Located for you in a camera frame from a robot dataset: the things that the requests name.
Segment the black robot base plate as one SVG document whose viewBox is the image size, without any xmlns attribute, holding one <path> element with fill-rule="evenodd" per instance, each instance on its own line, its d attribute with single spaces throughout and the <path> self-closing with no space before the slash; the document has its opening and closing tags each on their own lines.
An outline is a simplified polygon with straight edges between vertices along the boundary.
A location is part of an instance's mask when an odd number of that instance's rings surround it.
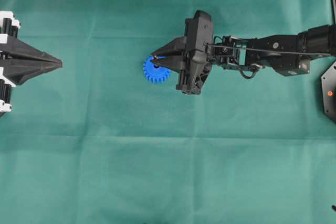
<svg viewBox="0 0 336 224">
<path fill-rule="evenodd" d="M 335 62 L 321 76 L 323 109 L 325 115 L 335 123 Z"/>
</svg>

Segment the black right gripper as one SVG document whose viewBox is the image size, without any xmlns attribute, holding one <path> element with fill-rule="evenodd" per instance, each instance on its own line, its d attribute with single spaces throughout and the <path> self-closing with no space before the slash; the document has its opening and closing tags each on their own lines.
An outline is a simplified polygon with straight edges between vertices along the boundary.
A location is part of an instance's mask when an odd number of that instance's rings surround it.
<svg viewBox="0 0 336 224">
<path fill-rule="evenodd" d="M 185 20 L 185 35 L 177 37 L 152 52 L 152 63 L 172 71 L 180 71 L 176 89 L 184 94 L 200 94 L 211 69 L 208 57 L 213 42 L 214 23 L 210 14 L 197 10 Z"/>
</svg>

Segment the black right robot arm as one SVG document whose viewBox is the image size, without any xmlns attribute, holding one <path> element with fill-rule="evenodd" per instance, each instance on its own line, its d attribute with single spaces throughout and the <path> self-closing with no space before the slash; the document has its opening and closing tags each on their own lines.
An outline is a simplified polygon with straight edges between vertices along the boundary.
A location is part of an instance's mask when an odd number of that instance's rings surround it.
<svg viewBox="0 0 336 224">
<path fill-rule="evenodd" d="M 242 39 L 223 36 L 216 41 L 210 14 L 198 10 L 185 20 L 185 32 L 152 53 L 152 63 L 177 72 L 176 89 L 200 94 L 217 65 L 252 79 L 265 67 L 283 76 L 308 74 L 313 60 L 335 56 L 335 25 L 310 28 L 297 35 Z"/>
</svg>

